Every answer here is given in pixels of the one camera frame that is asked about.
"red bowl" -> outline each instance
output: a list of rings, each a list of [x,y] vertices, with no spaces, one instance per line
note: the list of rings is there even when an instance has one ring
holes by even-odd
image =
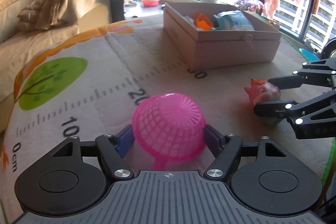
[[[159,4],[160,0],[141,0],[143,6],[145,7],[154,7],[157,6]]]

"pink box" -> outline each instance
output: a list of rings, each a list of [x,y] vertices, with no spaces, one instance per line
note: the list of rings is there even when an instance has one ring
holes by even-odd
[[[279,48],[281,33],[260,15],[244,12],[255,31],[198,31],[184,16],[196,19],[204,13],[214,15],[236,7],[210,3],[166,3],[163,28],[192,70],[211,69],[272,61]]]

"orange toy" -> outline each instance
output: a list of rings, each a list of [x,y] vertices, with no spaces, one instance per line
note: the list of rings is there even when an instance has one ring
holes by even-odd
[[[197,18],[195,20],[195,26],[197,28],[201,28],[205,31],[210,30],[211,28],[213,28],[213,24],[210,21],[210,19],[203,13],[199,13],[197,15]]]

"black wheel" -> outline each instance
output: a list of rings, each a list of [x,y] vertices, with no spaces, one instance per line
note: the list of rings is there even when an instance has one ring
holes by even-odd
[[[321,52],[321,59],[336,57],[336,37],[328,41]]]

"play mat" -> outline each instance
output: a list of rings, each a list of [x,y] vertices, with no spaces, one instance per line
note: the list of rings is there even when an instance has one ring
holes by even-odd
[[[266,126],[243,89],[251,78],[267,80],[299,69],[305,59],[292,45],[282,39],[273,62],[191,71],[162,21],[162,15],[149,16],[80,33],[37,54],[17,75],[1,153],[0,196],[7,223],[22,213],[14,183],[28,166],[69,136],[88,141],[117,134],[130,124],[138,104],[170,92],[193,98],[207,123],[222,134],[245,141],[269,136],[325,179],[334,139],[297,140],[285,121]],[[325,90],[302,86],[284,90],[282,99],[303,102]],[[137,143],[125,160],[135,173],[154,161]],[[206,149],[197,159],[170,163],[167,169],[203,172],[213,160]],[[90,158],[84,161],[97,165]]]

